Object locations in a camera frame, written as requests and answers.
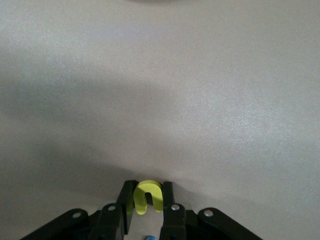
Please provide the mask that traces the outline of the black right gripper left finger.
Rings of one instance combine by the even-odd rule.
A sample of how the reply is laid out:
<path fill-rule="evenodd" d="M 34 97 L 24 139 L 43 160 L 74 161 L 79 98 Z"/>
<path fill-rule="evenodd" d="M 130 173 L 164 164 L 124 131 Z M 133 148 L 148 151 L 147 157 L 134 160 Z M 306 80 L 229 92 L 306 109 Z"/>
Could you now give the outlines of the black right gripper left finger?
<path fill-rule="evenodd" d="M 123 240 L 129 233 L 134 204 L 134 190 L 138 182 L 127 180 L 115 202 L 105 205 L 100 211 L 89 234 L 91 240 Z"/>

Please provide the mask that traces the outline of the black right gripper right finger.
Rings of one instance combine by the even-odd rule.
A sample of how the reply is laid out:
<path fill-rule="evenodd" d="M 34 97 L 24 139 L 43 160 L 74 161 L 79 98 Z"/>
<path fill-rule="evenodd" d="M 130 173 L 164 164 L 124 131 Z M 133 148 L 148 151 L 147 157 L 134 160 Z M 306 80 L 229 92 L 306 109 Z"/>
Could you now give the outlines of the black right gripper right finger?
<path fill-rule="evenodd" d="M 163 183 L 163 225 L 160 240 L 186 240 L 186 209 L 174 199 L 173 183 Z"/>

